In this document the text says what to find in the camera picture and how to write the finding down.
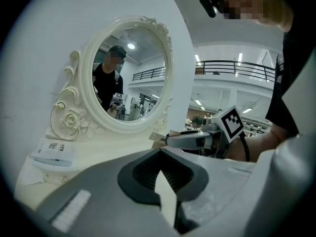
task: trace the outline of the black t-shirt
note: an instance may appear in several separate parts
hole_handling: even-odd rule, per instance
[[[282,53],[276,59],[275,84],[266,119],[286,129],[288,136],[298,133],[295,122],[282,101],[283,94],[303,69],[315,46],[311,15],[295,10],[291,30],[284,34]]]
[[[110,107],[111,100],[115,93],[123,94],[123,78],[119,76],[118,81],[115,80],[115,71],[106,74],[102,70],[102,63],[92,72],[95,77],[93,83],[98,90],[98,97],[102,101],[102,107],[107,110]]]

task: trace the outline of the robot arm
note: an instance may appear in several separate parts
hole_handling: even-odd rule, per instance
[[[166,145],[185,150],[205,150],[212,147],[214,137],[219,137],[217,150],[211,157],[224,158],[231,142],[238,136],[244,136],[244,125],[235,106],[224,109],[211,118],[205,118],[201,131],[181,132],[177,136],[166,136]]]
[[[115,110],[120,111],[123,107],[123,94],[115,93],[110,102],[110,106],[113,104],[116,104]]]

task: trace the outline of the white mirror frame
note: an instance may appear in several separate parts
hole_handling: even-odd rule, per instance
[[[165,81],[161,97],[154,108],[144,117],[134,121],[121,121],[111,117],[99,104],[92,83],[92,65],[95,55],[103,43],[113,32],[127,28],[144,27],[151,31],[161,42],[161,50],[165,60]],[[89,138],[102,129],[133,133],[147,129],[165,116],[171,95],[174,77],[174,58],[171,38],[167,27],[158,23],[155,18],[127,16],[115,19],[108,27],[97,33],[88,43],[84,53],[74,50],[70,54],[71,66],[66,66],[68,81],[59,94],[51,113],[51,131],[47,137],[74,140],[81,133]]]

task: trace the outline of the mirror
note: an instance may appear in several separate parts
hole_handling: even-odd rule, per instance
[[[108,115],[134,121],[159,104],[165,78],[160,39],[145,27],[114,31],[100,45],[93,61],[96,97]]]

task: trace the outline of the railing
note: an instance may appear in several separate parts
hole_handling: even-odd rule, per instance
[[[275,81],[275,70],[260,64],[224,60],[197,62],[196,75],[206,75],[210,73],[213,75],[233,74],[236,77],[239,75],[249,76],[263,79],[267,82]]]
[[[263,66],[260,64],[250,62],[238,62],[238,61],[200,61],[196,65],[196,75],[220,75],[220,74],[232,74],[237,76],[248,76],[258,79],[263,79],[267,82],[275,81],[275,70],[273,68]],[[151,79],[154,77],[160,77],[165,75],[165,67],[146,70],[140,73],[136,73],[133,76],[133,81]]]
[[[146,71],[134,74],[133,81],[151,79],[154,77],[160,77],[164,75],[165,75],[165,67],[160,67],[160,68],[150,69],[150,70],[146,70]]]

